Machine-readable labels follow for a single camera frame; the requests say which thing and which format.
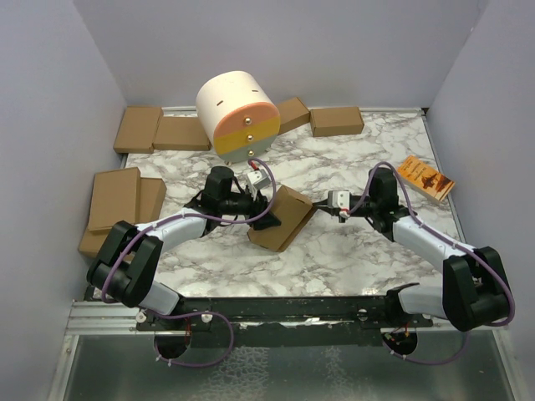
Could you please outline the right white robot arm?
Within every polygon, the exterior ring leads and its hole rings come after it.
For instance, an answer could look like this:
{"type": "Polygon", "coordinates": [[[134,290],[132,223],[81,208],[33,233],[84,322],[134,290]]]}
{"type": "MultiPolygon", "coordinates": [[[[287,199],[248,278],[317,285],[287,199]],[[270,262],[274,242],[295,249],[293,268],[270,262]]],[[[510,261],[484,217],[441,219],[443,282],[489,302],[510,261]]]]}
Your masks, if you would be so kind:
{"type": "Polygon", "coordinates": [[[362,195],[331,190],[314,207],[344,223],[360,217],[391,242],[413,251],[442,276],[438,287],[410,283],[389,290],[384,316],[402,327],[414,315],[438,317],[461,332],[476,327],[501,327],[515,316],[516,306],[499,253],[492,247],[476,248],[439,232],[399,198],[407,191],[399,173],[380,162],[369,171],[362,195]]]}

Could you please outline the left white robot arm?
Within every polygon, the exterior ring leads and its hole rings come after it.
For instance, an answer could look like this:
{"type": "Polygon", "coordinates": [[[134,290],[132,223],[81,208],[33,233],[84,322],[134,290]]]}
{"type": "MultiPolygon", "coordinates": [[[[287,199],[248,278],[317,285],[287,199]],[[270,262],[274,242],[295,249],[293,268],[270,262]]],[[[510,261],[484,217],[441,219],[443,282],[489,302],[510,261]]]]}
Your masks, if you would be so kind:
{"type": "Polygon", "coordinates": [[[185,317],[178,304],[181,296],[155,279],[161,255],[220,226],[246,224],[264,230],[281,224],[271,211],[274,199],[261,192],[276,187],[272,171],[258,158],[248,164],[252,170],[244,186],[232,169],[216,166],[204,187],[175,214],[137,225],[115,223],[87,272],[102,301],[151,310],[162,327],[178,328],[185,317]]]}

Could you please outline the orange paperback book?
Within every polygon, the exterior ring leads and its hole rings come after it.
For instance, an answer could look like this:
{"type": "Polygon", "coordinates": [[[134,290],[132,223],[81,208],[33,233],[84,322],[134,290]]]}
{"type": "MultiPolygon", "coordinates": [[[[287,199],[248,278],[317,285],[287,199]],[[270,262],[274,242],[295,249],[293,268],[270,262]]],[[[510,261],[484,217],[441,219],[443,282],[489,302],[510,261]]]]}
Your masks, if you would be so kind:
{"type": "Polygon", "coordinates": [[[456,184],[454,180],[413,155],[408,156],[396,171],[405,184],[436,204],[442,203],[456,184]]]}

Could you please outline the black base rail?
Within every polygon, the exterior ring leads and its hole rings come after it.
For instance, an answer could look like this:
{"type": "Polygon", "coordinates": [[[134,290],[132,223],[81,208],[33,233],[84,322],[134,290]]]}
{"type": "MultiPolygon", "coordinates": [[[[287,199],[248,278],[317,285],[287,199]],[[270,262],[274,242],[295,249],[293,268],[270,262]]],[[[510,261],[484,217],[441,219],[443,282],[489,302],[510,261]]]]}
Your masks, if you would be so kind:
{"type": "Polygon", "coordinates": [[[385,296],[343,297],[183,297],[172,316],[185,313],[211,314],[210,322],[201,317],[164,319],[147,312],[140,332],[178,337],[191,329],[191,346],[224,348],[229,329],[235,347],[307,347],[327,345],[379,346],[381,333],[388,329],[431,327],[421,315],[395,320],[387,315],[385,296]]]}

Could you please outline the cardboard box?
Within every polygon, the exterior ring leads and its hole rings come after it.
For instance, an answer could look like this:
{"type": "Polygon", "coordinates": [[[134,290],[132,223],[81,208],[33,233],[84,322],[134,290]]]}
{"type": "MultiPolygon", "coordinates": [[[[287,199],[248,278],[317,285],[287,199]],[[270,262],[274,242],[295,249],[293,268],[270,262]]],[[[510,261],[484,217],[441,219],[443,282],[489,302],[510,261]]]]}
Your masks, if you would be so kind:
{"type": "Polygon", "coordinates": [[[197,117],[167,117],[159,123],[153,141],[155,150],[203,151],[211,142],[197,117]]]}
{"type": "Polygon", "coordinates": [[[87,229],[101,232],[118,221],[136,223],[140,209],[138,168],[109,170],[94,176],[87,229]]]}
{"type": "Polygon", "coordinates": [[[310,111],[310,125],[313,137],[359,135],[364,120],[356,106],[320,108],[310,111]]]}
{"type": "Polygon", "coordinates": [[[247,232],[249,241],[274,252],[283,252],[315,213],[313,202],[305,195],[282,185],[276,195],[271,212],[281,221],[280,226],[247,232]]]}
{"type": "MultiPolygon", "coordinates": [[[[166,184],[161,178],[141,178],[139,218],[135,224],[158,220],[165,196],[166,184]]],[[[104,231],[86,229],[79,243],[79,253],[95,258],[109,233],[110,229],[104,231]]]]}
{"type": "Polygon", "coordinates": [[[277,104],[280,114],[280,129],[278,134],[285,134],[310,121],[310,111],[299,97],[293,97],[277,104]]]}
{"type": "Polygon", "coordinates": [[[162,116],[160,107],[128,106],[115,138],[114,151],[118,154],[151,154],[162,116]]]}

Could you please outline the round pastel drawer cabinet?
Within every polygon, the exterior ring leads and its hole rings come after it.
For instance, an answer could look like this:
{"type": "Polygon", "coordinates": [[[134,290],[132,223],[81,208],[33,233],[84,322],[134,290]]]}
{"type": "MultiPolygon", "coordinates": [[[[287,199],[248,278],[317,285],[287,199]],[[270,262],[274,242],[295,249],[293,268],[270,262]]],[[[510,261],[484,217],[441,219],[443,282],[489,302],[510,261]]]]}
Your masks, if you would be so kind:
{"type": "Polygon", "coordinates": [[[245,71],[219,74],[204,83],[196,96],[196,113],[212,147],[227,163],[263,154],[281,125],[277,106],[245,71]]]}

